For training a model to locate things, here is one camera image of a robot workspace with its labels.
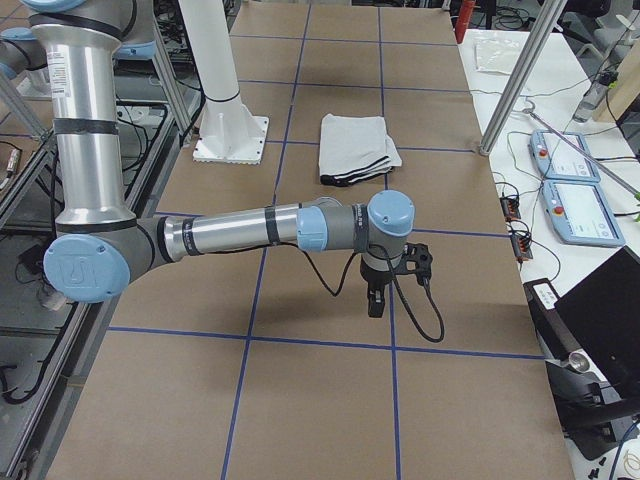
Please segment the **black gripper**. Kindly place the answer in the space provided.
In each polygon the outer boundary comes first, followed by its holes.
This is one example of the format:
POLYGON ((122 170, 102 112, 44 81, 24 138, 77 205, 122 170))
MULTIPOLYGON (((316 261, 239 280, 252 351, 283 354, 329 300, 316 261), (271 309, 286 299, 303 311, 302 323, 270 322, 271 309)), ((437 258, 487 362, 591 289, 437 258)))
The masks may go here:
POLYGON ((381 318, 386 305, 384 289, 392 282, 392 272, 388 268, 375 269, 364 258, 360 260, 359 271, 367 284, 367 314, 370 318, 381 318))

